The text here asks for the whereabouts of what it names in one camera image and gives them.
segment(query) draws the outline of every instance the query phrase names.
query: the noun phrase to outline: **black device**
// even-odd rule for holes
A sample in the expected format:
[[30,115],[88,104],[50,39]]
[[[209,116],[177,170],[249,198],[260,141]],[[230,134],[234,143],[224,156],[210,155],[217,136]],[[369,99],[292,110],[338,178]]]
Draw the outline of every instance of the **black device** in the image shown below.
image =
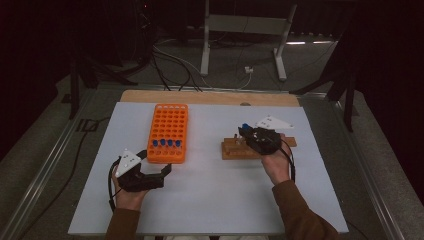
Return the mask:
[[261,155],[269,155],[281,147],[280,134],[275,130],[252,128],[246,123],[239,129],[240,136],[246,139],[246,144]]
[[125,150],[122,156],[116,160],[109,170],[108,175],[108,190],[109,190],[109,204],[112,211],[115,210],[115,203],[112,195],[112,173],[116,166],[118,166],[115,176],[118,179],[119,187],[127,192],[140,192],[164,187],[165,177],[172,171],[172,164],[166,165],[160,173],[144,174],[141,172],[141,160],[147,157],[147,150],[143,150],[138,154],[133,154]]
[[290,154],[286,153],[281,147],[282,143],[286,144],[287,146],[289,145],[281,139],[279,133],[272,129],[265,129],[260,127],[252,128],[246,123],[244,123],[242,127],[239,127],[238,129],[240,136],[242,136],[246,140],[247,146],[252,148],[260,155],[270,155],[280,150],[287,158],[287,161],[289,161],[291,179],[295,181],[296,168],[294,166],[293,153],[291,152],[291,150]]

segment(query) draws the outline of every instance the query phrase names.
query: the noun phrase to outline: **person's right hand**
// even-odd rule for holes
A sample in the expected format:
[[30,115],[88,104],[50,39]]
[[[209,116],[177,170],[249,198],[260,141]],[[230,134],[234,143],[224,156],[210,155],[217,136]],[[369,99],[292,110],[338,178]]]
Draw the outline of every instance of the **person's right hand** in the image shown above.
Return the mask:
[[[283,133],[280,133],[280,136],[282,140],[286,141],[286,136]],[[286,144],[281,143],[281,148],[287,153],[287,155],[291,155],[290,148]],[[261,156],[261,160],[265,172],[268,174],[274,185],[290,180],[290,159],[287,159],[280,150],[277,150],[275,153],[270,155]]]

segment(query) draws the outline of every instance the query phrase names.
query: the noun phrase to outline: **small white object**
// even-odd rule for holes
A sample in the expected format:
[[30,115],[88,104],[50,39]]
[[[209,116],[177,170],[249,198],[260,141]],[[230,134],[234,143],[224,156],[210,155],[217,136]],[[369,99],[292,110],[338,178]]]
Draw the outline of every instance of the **small white object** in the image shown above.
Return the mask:
[[265,128],[265,129],[292,129],[294,126],[288,122],[277,119],[271,115],[257,122],[256,127]]
[[124,153],[122,153],[121,161],[119,162],[115,176],[122,176],[140,162],[140,157],[125,149]]

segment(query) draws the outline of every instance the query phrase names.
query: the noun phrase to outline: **metal frame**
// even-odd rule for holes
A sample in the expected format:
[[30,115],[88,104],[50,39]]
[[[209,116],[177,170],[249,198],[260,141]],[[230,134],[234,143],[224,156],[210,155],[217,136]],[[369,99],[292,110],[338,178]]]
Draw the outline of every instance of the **metal frame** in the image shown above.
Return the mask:
[[206,1],[205,7],[205,26],[203,39],[202,63],[200,74],[207,76],[209,72],[209,31],[225,31],[225,32],[243,32],[243,33],[259,33],[270,35],[281,35],[281,41],[278,48],[273,49],[274,60],[277,67],[278,79],[285,81],[287,79],[282,53],[284,45],[287,42],[290,27],[294,14],[296,12],[296,4],[290,7],[289,15],[286,19],[280,18],[260,18],[246,16],[229,16],[214,15],[209,13],[209,0]]

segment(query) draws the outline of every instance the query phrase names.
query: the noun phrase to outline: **sleeve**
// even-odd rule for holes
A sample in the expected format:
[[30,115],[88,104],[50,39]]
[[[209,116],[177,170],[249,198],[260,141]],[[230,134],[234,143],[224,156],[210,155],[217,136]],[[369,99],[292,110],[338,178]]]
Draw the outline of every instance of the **sleeve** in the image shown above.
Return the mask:
[[336,229],[309,209],[293,181],[277,184],[272,191],[288,239],[339,239]]
[[105,239],[135,239],[139,218],[139,211],[122,208],[115,209],[112,219],[110,220]]

